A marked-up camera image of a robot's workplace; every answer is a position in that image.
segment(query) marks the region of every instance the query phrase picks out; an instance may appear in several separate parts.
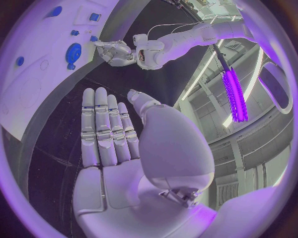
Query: purple led light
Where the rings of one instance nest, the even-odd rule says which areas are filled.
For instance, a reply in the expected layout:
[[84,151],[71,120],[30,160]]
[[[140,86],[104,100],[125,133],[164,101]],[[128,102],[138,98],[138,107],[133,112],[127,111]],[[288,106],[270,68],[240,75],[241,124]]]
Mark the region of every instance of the purple led light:
[[223,84],[231,107],[232,121],[248,121],[243,92],[233,68],[223,75]]

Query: black floor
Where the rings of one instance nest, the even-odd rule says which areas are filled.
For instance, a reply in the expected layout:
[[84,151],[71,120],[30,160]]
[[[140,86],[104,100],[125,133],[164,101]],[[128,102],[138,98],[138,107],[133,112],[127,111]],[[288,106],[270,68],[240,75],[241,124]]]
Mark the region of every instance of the black floor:
[[[124,40],[133,47],[133,35],[147,33],[152,26],[163,23],[190,23],[190,20],[177,8],[152,0]],[[150,38],[157,39],[175,27],[157,27]],[[111,67],[103,63],[61,100],[39,135],[29,170],[29,201],[47,222],[67,237],[85,237],[72,211],[74,183],[82,169],[80,115],[83,91],[103,86],[118,102],[124,102],[139,136],[143,125],[126,99],[128,91],[134,88],[173,106],[205,51],[206,47],[194,47],[159,70],[142,70],[136,64]]]

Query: robotic hand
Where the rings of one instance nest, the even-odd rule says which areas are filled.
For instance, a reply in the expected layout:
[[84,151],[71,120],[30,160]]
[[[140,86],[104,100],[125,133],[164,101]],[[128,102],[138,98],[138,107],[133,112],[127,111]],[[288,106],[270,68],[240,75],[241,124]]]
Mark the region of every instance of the robotic hand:
[[145,93],[131,90],[128,100],[144,124],[140,141],[124,103],[104,88],[84,91],[77,222],[88,237],[181,237],[183,226],[198,237],[216,214],[199,204],[215,170],[205,138]]
[[132,51],[123,41],[94,44],[100,56],[111,66],[126,66],[137,63],[142,69],[159,69],[170,60],[185,55],[194,46],[215,44],[219,39],[254,38],[244,21],[217,24],[199,23],[191,30],[171,33],[157,40],[148,40],[148,35],[133,37],[136,50]]

